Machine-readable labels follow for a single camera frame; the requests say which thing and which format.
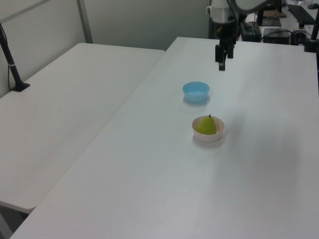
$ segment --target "floor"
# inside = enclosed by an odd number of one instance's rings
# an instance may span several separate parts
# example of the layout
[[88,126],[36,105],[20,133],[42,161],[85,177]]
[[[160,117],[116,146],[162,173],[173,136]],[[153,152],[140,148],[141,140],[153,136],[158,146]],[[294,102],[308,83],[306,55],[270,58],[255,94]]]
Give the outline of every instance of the floor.
[[28,214],[0,206],[0,239],[9,239]]

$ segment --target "desk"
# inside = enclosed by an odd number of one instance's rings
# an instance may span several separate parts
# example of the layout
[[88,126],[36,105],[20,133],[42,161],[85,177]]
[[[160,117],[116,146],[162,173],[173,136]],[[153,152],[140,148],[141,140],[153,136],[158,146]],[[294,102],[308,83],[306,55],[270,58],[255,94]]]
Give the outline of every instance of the desk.
[[[296,2],[294,0],[287,0],[287,4],[294,4],[294,5],[300,5],[302,6],[314,19],[316,18],[318,9],[308,9],[308,5],[312,3],[319,3],[319,0],[304,0],[300,2]],[[282,26],[260,26],[260,31],[262,33],[262,36],[264,36],[264,29],[265,28],[286,28],[290,31],[298,30],[299,23],[297,22],[297,19],[294,17],[294,15],[288,11],[288,7],[284,6],[282,7],[282,12],[284,12],[287,17],[280,18],[280,22]],[[254,21],[254,14],[250,14],[246,18],[246,22]],[[314,25],[305,25],[305,30],[311,34],[313,32]]]
[[[217,43],[177,38],[12,239],[317,239],[316,55],[238,42],[223,72]],[[194,80],[208,102],[183,100]],[[193,138],[207,114],[218,142]]]
[[163,51],[78,44],[0,99],[0,205],[30,213]]

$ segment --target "green pear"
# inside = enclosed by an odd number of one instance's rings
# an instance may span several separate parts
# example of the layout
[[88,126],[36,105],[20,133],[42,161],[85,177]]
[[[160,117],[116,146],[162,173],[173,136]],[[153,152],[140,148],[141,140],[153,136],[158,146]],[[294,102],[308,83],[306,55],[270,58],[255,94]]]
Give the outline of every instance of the green pear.
[[216,134],[217,128],[214,118],[210,115],[205,117],[203,121],[197,125],[196,131],[202,134]]

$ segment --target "white wall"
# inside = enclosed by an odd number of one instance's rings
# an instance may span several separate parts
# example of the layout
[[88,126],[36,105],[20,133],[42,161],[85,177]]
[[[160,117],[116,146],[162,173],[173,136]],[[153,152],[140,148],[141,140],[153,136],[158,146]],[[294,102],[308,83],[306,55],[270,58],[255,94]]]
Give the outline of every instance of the white wall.
[[208,38],[209,0],[84,0],[94,43],[167,50]]
[[[76,0],[50,0],[2,26],[23,81],[77,43],[85,42]],[[7,92],[7,62],[0,50],[0,97]]]

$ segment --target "blue bowl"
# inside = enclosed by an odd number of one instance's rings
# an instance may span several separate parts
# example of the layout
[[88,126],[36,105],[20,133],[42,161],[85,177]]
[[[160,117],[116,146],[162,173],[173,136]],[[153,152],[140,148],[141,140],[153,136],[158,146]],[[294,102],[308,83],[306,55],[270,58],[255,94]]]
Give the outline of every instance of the blue bowl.
[[209,86],[204,82],[194,81],[185,84],[183,91],[187,101],[198,103],[207,99]]

